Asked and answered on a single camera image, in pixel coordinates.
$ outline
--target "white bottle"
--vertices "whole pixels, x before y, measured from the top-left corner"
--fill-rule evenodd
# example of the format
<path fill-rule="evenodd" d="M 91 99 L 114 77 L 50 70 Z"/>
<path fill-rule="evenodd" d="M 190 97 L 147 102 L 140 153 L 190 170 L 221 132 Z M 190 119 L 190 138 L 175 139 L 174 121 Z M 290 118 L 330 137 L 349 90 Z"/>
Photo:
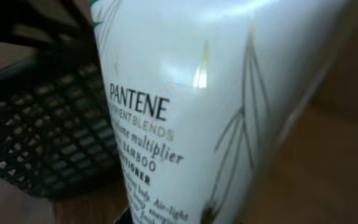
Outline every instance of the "white bottle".
<path fill-rule="evenodd" d="M 351 4 L 356 18 L 350 0 L 91 1 L 134 223 L 235 221 Z"/>

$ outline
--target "white plastic tube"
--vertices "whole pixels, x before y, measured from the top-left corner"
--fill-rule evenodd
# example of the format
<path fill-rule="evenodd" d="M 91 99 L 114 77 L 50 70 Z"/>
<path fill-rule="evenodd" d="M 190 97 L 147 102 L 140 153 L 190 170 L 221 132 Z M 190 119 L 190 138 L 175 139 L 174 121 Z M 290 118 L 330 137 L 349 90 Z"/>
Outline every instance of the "white plastic tube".
<path fill-rule="evenodd" d="M 134 223 L 217 224 L 235 220 L 358 1 L 92 0 L 91 14 Z"/>

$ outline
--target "product label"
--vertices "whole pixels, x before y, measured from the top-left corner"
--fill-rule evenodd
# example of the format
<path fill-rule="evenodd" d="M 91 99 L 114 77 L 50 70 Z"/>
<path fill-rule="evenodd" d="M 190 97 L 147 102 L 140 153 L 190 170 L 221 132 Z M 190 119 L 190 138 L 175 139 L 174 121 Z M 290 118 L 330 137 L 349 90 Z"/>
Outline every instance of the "product label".
<path fill-rule="evenodd" d="M 91 0 L 135 224 L 235 221 L 346 2 Z"/>

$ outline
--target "laundry basket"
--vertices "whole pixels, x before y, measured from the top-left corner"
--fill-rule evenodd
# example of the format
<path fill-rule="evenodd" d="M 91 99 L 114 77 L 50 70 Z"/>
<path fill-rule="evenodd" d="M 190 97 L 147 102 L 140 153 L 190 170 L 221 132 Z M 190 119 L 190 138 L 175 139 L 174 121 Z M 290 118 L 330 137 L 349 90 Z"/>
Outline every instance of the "laundry basket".
<path fill-rule="evenodd" d="M 51 200 L 120 173 L 92 27 L 71 1 L 58 2 L 75 26 L 43 16 L 27 1 L 0 0 L 8 6 L 0 8 L 0 41 L 38 49 L 0 69 L 0 178 Z M 52 41 L 17 36 L 15 24 L 41 29 Z"/>

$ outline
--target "black basket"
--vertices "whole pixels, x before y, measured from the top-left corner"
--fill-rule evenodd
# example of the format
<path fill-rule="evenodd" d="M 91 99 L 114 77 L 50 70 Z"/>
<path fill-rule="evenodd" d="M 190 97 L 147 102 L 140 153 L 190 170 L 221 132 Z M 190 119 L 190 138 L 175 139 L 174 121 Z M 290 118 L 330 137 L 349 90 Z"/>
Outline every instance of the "black basket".
<path fill-rule="evenodd" d="M 25 1 L 6 2 L 38 17 Z M 62 2 L 79 16 L 70 2 Z M 0 26 L 0 40 L 20 40 L 39 52 L 0 70 L 0 177 L 31 196 L 52 200 L 113 180 L 119 161 L 90 25 L 80 19 L 79 28 L 62 29 L 71 32 L 71 41 L 42 44 L 9 38 L 6 27 Z M 60 35 L 60 29 L 46 31 Z"/>

